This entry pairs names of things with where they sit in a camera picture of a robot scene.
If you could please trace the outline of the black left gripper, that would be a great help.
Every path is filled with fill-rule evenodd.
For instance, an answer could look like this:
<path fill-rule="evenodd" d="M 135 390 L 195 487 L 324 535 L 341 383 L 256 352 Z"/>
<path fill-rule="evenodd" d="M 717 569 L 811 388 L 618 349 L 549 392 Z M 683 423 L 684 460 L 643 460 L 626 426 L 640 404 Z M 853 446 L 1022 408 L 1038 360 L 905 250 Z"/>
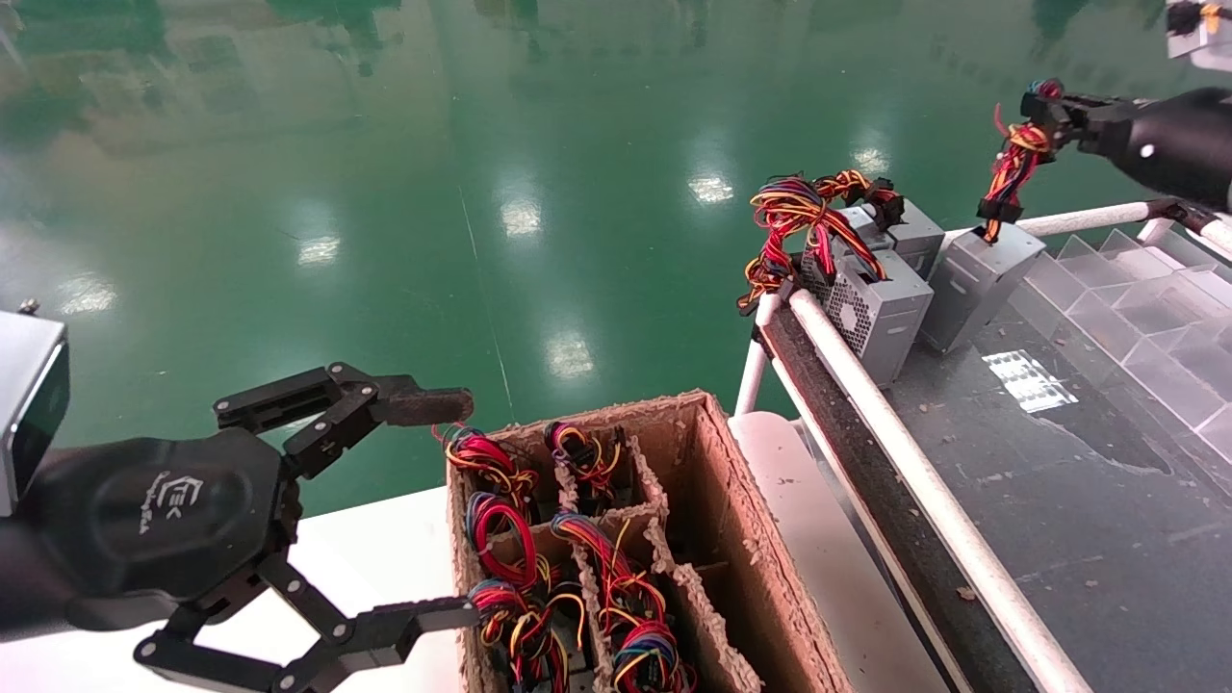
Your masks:
<path fill-rule="evenodd" d="M 168 625 L 142 667 L 213 692 L 333 692 L 407 662 L 423 635 L 476 626 L 466 597 L 345 617 L 287 561 L 302 506 L 281 453 L 241 429 L 52 450 L 1 527 L 2 640 Z M 205 649 L 207 623 L 272 589 L 317 633 L 287 665 Z"/>

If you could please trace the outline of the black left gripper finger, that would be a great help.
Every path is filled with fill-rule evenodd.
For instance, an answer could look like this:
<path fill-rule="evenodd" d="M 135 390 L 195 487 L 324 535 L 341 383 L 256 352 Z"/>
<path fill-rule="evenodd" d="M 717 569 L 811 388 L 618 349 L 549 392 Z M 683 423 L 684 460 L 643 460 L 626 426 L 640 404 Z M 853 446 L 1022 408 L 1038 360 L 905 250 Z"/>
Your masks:
<path fill-rule="evenodd" d="M 218 428 L 253 434 L 304 422 L 283 443 L 294 476 L 314 478 L 379 425 L 439 425 L 474 413 L 467 388 L 423 388 L 410 374 L 373 376 L 342 361 L 296 372 L 213 404 Z"/>

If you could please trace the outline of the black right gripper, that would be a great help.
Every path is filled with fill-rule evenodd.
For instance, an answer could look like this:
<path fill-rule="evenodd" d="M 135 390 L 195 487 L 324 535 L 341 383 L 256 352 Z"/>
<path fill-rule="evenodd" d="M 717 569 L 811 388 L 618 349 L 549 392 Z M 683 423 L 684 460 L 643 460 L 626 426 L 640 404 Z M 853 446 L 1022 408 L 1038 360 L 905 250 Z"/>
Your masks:
<path fill-rule="evenodd" d="M 1105 159 L 1156 194 L 1205 208 L 1228 208 L 1231 92 L 1202 88 L 1140 105 L 1132 97 L 1087 92 L 1025 92 L 1021 113 L 1053 152 L 1090 141 L 1092 118 L 1105 123 Z"/>

